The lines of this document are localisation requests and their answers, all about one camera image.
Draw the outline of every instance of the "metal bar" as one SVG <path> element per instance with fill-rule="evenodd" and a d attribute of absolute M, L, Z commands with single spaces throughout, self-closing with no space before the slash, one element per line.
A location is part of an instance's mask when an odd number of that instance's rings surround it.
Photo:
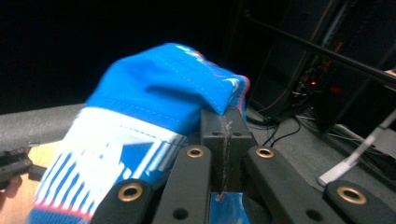
<path fill-rule="evenodd" d="M 252 147 L 244 166 L 271 214 L 271 223 L 344 223 L 275 149 Z"/>
<path fill-rule="evenodd" d="M 223 117 L 202 110 L 201 145 L 213 155 L 212 191 L 241 192 L 242 157 L 257 142 L 239 110 L 230 106 Z"/>
<path fill-rule="evenodd" d="M 337 54 L 335 52 L 332 52 L 328 49 L 322 48 L 321 46 L 315 45 L 307 40 L 301 39 L 295 35 L 290 35 L 284 31 L 281 31 L 279 29 L 276 29 L 275 27 L 268 25 L 262 21 L 255 20 L 251 18 L 249 15 L 245 16 L 246 21 L 249 22 L 249 24 L 254 25 L 255 27 L 262 29 L 265 32 L 271 32 L 276 35 L 280 35 L 308 50 L 311 52 L 314 52 L 322 57 L 325 57 L 327 59 L 331 59 L 336 61 L 337 63 L 350 68 L 356 72 L 358 72 L 361 75 L 364 75 L 366 77 L 372 78 L 378 82 L 383 83 L 384 85 L 390 86 L 393 89 L 396 89 L 396 77 L 392 76 L 384 71 L 381 71 L 377 68 L 374 68 L 372 66 L 369 66 L 364 63 L 359 63 L 355 60 L 352 60 L 346 56 L 343 56 L 341 54 Z"/>
<path fill-rule="evenodd" d="M 347 223 L 395 223 L 396 213 L 370 191 L 345 180 L 326 186 L 323 198 Z"/>
<path fill-rule="evenodd" d="M 328 183 L 338 179 L 341 177 L 341 175 L 344 175 L 346 172 L 352 169 L 359 162 L 359 158 L 364 153 L 364 151 L 366 151 L 374 143 L 376 138 L 382 132 L 384 132 L 394 120 L 396 120 L 396 108 L 381 124 L 378 125 L 378 127 L 376 127 L 369 134 L 369 136 L 366 137 L 366 139 L 364 139 L 364 141 L 359 145 L 358 148 L 355 149 L 355 151 L 352 152 L 352 154 L 350 154 L 350 156 L 348 156 L 343 161 L 340 161 L 332 169 L 321 175 L 318 178 L 319 184 L 324 187 Z"/>
<path fill-rule="evenodd" d="M 207 147 L 183 147 L 152 223 L 207 223 L 210 170 L 211 153 Z"/>
<path fill-rule="evenodd" d="M 147 223 L 150 201 L 153 196 L 151 185 L 140 179 L 127 179 L 111 188 L 100 202 L 91 224 L 140 224 Z"/>

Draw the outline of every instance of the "black cable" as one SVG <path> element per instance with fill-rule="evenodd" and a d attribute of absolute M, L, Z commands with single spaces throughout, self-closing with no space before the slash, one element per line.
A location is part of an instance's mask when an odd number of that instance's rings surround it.
<path fill-rule="evenodd" d="M 297 124 L 298 124 L 298 129 L 296 130 L 296 131 L 294 131 L 294 132 L 292 132 L 292 133 L 288 133 L 288 134 L 285 134 L 285 135 L 283 135 L 283 136 L 281 136 L 281 137 L 278 137 L 276 140 L 274 140 L 274 142 L 271 144 L 271 147 L 273 147 L 274 146 L 274 144 L 277 142 L 277 141 L 279 141 L 280 139 L 282 139 L 282 138 L 285 138 L 285 137 L 288 137 L 288 136 L 291 136 L 291 135 L 293 135 L 293 134 L 295 134 L 295 133 L 297 133 L 297 132 L 299 132 L 300 130 L 301 130 L 301 124 L 300 124 L 300 121 L 295 117 L 295 116 L 293 116 L 293 118 L 294 118 L 294 120 L 297 122 Z"/>
<path fill-rule="evenodd" d="M 275 126 L 274 128 L 274 132 L 271 134 L 271 136 L 262 144 L 263 146 L 265 146 L 269 141 L 271 141 L 271 139 L 274 138 L 277 128 L 279 128 L 280 122 Z"/>
<path fill-rule="evenodd" d="M 248 125 L 248 127 L 256 130 L 270 130 L 270 129 L 274 129 L 276 126 L 276 125 L 273 126 L 259 126 L 259 125 L 253 126 L 253 125 Z"/>
<path fill-rule="evenodd" d="M 259 120 L 259 119 L 254 119 L 254 118 L 251 118 L 250 116 L 247 116 L 247 121 L 251 124 L 265 127 L 265 128 L 272 128 L 276 125 L 276 123 L 272 119 L 266 119 L 266 118 L 264 118 L 263 120 Z"/>

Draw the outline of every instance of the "gray surface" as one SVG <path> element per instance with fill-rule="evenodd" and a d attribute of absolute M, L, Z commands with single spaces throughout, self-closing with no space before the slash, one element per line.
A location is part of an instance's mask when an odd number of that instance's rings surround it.
<path fill-rule="evenodd" d="M 396 132 L 392 129 L 386 129 L 381 135 L 379 135 L 375 140 L 374 145 L 383 153 L 396 158 Z"/>
<path fill-rule="evenodd" d="M 65 105 L 0 116 L 0 150 L 62 140 L 83 105 Z"/>
<path fill-rule="evenodd" d="M 273 130 L 250 130 L 256 137 L 258 143 L 262 145 Z M 275 138 L 297 130 L 297 123 L 293 119 L 281 122 Z M 274 145 L 290 164 L 300 173 L 309 185 L 316 189 L 323 190 L 317 182 L 317 177 L 328 171 L 345 157 L 334 148 L 330 147 L 302 125 L 301 130 L 292 136 L 279 140 Z M 381 182 L 355 166 L 340 179 L 356 183 L 369 191 L 374 196 L 381 199 L 392 210 L 396 212 L 396 192 L 384 186 Z"/>

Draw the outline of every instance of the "gray padded surface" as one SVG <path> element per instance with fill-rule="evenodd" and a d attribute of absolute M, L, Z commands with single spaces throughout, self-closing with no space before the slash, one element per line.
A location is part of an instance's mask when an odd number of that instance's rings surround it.
<path fill-rule="evenodd" d="M 62 140 L 83 105 L 65 105 L 0 116 L 0 151 Z"/>

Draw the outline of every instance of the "wire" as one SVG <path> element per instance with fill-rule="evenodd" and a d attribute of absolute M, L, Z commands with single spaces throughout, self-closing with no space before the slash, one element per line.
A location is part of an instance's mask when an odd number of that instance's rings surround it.
<path fill-rule="evenodd" d="M 274 128 L 274 132 L 271 134 L 271 136 L 262 144 L 263 146 L 265 146 L 269 141 L 271 141 L 272 138 L 274 138 L 277 129 L 279 128 L 280 122 L 275 126 Z"/>
<path fill-rule="evenodd" d="M 274 140 L 274 142 L 271 144 L 271 147 L 273 147 L 273 146 L 275 145 L 275 143 L 276 143 L 277 141 L 279 141 L 280 139 L 285 138 L 285 137 L 288 137 L 288 136 L 291 136 L 291 135 L 293 135 L 293 134 L 295 134 L 295 133 L 297 133 L 297 132 L 299 132 L 299 131 L 301 130 L 300 121 L 299 121 L 295 116 L 293 116 L 293 119 L 294 119 L 294 120 L 297 122 L 297 124 L 298 124 L 297 130 L 294 131 L 294 132 L 292 132 L 292 133 L 288 133 L 288 134 L 285 134 L 285 135 L 283 135 L 283 136 L 281 136 L 281 137 L 278 137 L 278 138 L 277 138 L 276 140 Z"/>
<path fill-rule="evenodd" d="M 259 120 L 259 119 L 254 119 L 250 116 L 247 116 L 247 121 L 253 125 L 257 125 L 257 126 L 261 126 L 261 127 L 274 127 L 275 124 L 273 121 L 269 120 L 269 121 L 264 121 L 264 120 Z"/>
<path fill-rule="evenodd" d="M 328 135 L 333 136 L 333 137 L 337 137 L 337 138 L 342 138 L 342 139 L 350 140 L 350 141 L 360 141 L 360 139 L 358 139 L 358 138 L 345 137 L 345 136 L 343 136 L 343 135 L 335 134 L 335 133 L 328 133 Z"/>
<path fill-rule="evenodd" d="M 252 129 L 256 129 L 256 130 L 270 130 L 270 129 L 274 129 L 276 126 L 276 125 L 273 125 L 273 126 L 268 126 L 268 127 L 262 127 L 259 125 L 258 126 L 252 126 L 252 125 L 248 125 L 248 127 L 252 128 Z"/>
<path fill-rule="evenodd" d="M 309 118 L 309 117 L 305 117 L 305 116 L 301 116 L 301 115 L 296 115 L 296 117 L 297 117 L 297 118 L 299 118 L 299 119 L 309 119 L 309 120 L 316 120 L 316 119 Z"/>
<path fill-rule="evenodd" d="M 303 122 L 302 120 L 300 120 L 300 122 L 305 126 L 305 128 L 315 132 L 315 133 L 320 133 L 319 130 L 312 128 L 311 126 L 309 126 L 308 124 L 306 124 L 305 122 Z"/>

